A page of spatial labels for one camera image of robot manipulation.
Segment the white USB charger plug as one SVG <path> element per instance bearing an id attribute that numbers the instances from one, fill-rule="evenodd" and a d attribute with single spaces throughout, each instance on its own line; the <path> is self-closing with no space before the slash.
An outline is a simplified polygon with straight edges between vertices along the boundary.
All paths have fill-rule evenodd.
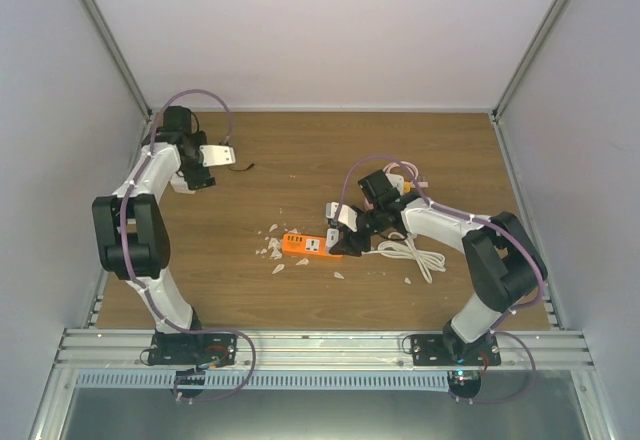
<path id="1" fill-rule="evenodd" d="M 329 252 L 340 240 L 340 231 L 337 228 L 328 228 L 326 231 L 325 251 Z"/>

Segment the white tiger cube plug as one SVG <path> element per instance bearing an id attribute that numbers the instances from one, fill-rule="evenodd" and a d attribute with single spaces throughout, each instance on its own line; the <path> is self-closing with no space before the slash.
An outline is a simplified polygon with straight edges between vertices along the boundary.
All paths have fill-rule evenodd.
<path id="1" fill-rule="evenodd" d="M 178 175 L 173 175 L 170 179 L 170 184 L 173 190 L 179 194 L 194 194 L 195 191 L 191 190 L 186 180 Z"/>

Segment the orange power strip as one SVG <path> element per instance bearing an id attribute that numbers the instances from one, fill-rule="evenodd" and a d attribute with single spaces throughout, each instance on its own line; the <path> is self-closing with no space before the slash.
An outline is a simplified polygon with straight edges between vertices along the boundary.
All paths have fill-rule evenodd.
<path id="1" fill-rule="evenodd" d="M 287 232 L 282 238 L 281 249 L 289 255 L 341 258 L 341 255 L 329 253 L 326 238 L 321 236 Z"/>

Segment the black power adapter with cable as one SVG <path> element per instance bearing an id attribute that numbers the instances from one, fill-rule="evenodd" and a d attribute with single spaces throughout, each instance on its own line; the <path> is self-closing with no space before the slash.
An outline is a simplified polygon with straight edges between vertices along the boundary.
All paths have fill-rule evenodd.
<path id="1" fill-rule="evenodd" d="M 255 163 L 251 162 L 251 163 L 249 163 L 249 164 L 248 164 L 247 166 L 245 166 L 245 167 L 237 167 L 237 166 L 229 165 L 229 166 L 228 166 L 228 169 L 229 169 L 230 171 L 232 171 L 232 172 L 235 172 L 235 173 L 242 173 L 242 172 L 250 171 L 250 170 L 251 170 L 251 169 L 253 169 L 254 167 L 255 167 Z"/>

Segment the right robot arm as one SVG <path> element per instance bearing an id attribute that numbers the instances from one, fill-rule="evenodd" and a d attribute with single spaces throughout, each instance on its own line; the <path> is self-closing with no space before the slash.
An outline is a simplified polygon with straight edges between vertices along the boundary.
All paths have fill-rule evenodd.
<path id="1" fill-rule="evenodd" d="M 337 231 L 329 254 L 360 257 L 372 251 L 372 237 L 393 230 L 404 239 L 432 239 L 465 256 L 473 293 L 442 330 L 443 353 L 451 363 L 468 363 L 507 314 L 529 306 L 525 297 L 542 295 L 547 267 L 516 215 L 473 215 L 418 191 L 402 194 L 381 170 L 358 186 L 370 209 L 326 204 L 327 222 Z"/>

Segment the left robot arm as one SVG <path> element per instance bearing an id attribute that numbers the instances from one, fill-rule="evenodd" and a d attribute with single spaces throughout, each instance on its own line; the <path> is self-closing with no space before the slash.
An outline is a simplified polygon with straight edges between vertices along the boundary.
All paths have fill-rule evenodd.
<path id="1" fill-rule="evenodd" d="M 193 194 L 216 184 L 204 165 L 201 148 L 206 145 L 196 114 L 182 106 L 169 107 L 156 136 L 144 139 L 124 183 L 92 203 L 103 269 L 135 290 L 158 332 L 176 334 L 171 351 L 185 364 L 203 358 L 206 340 L 195 332 L 202 324 L 169 270 L 171 242 L 159 203 L 167 187 Z"/>

